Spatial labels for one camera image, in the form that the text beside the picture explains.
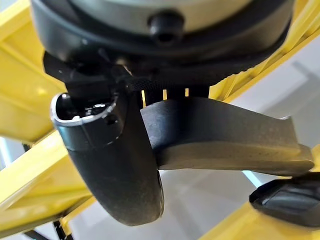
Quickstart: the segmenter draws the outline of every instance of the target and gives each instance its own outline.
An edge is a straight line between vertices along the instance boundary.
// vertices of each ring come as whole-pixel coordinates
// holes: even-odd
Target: black plastic part
[[[102,24],[70,1],[31,2],[38,35],[51,55],[72,64],[121,59],[134,76],[128,84],[136,91],[211,86],[254,67],[284,42],[294,4],[255,0],[220,24],[159,47],[149,36]]]
[[[189,88],[189,97],[207,98],[209,96],[209,86],[194,86]]]
[[[49,240],[48,238],[46,238],[45,236],[41,235],[40,233],[38,233],[35,230],[26,231],[23,234],[26,235],[27,237],[29,237],[30,239],[33,239],[33,240]]]
[[[59,116],[68,112],[61,107],[61,96],[52,102],[53,123],[85,183],[110,215],[128,226],[158,219],[164,207],[156,159],[136,99],[119,93],[107,112],[77,123],[61,122]]]
[[[260,212],[293,224],[320,228],[320,172],[276,179],[249,197]]]
[[[184,33],[184,18],[173,11],[160,12],[149,20],[150,35],[161,47],[178,43]]]
[[[149,106],[151,104],[160,102],[164,99],[164,93],[163,90],[148,90],[144,91],[144,97],[145,97],[145,105]]]
[[[60,221],[54,221],[53,227],[55,229],[56,234],[58,235],[59,240],[74,240],[72,234],[66,235],[64,229],[61,226]]]
[[[185,88],[172,88],[166,90],[166,98],[172,100],[183,99],[186,96]]]

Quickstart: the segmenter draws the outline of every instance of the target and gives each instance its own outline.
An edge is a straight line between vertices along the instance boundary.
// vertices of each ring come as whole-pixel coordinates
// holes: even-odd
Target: yellow bar
[[[236,76],[237,75],[233,74],[224,79],[223,89],[220,95],[216,98],[217,100],[223,101],[225,98],[227,98],[230,95],[231,90],[234,88],[236,83]]]
[[[300,44],[298,44],[296,47],[294,47],[291,51],[289,51],[288,53],[283,55],[275,63],[273,63],[268,68],[263,70],[258,76],[254,77],[250,81],[246,82],[244,85],[235,86],[235,89],[236,89],[235,92],[232,92],[231,95],[225,99],[225,102],[230,103],[234,99],[238,98],[240,95],[242,95],[248,89],[253,87],[256,83],[258,83],[262,78],[264,78],[266,75],[271,73],[273,70],[275,70],[281,64],[283,64],[285,61],[290,59],[294,54],[296,54],[298,51],[300,51],[302,48],[304,48],[307,44],[309,44],[318,35],[320,35],[320,29],[318,29],[316,32],[314,32],[312,35],[310,35],[308,38],[306,38],[304,41],[302,41]]]
[[[55,204],[61,200],[77,200],[84,197],[92,196],[92,193],[87,189],[72,190],[68,192],[55,192],[51,194],[39,196],[26,196],[12,204],[10,209],[25,208],[31,206],[41,206],[46,204]]]
[[[299,14],[298,18],[292,24],[287,36],[287,40],[282,48],[284,53],[290,51],[299,39],[305,34],[314,19],[317,18],[320,12],[320,1],[309,0],[303,11]]]

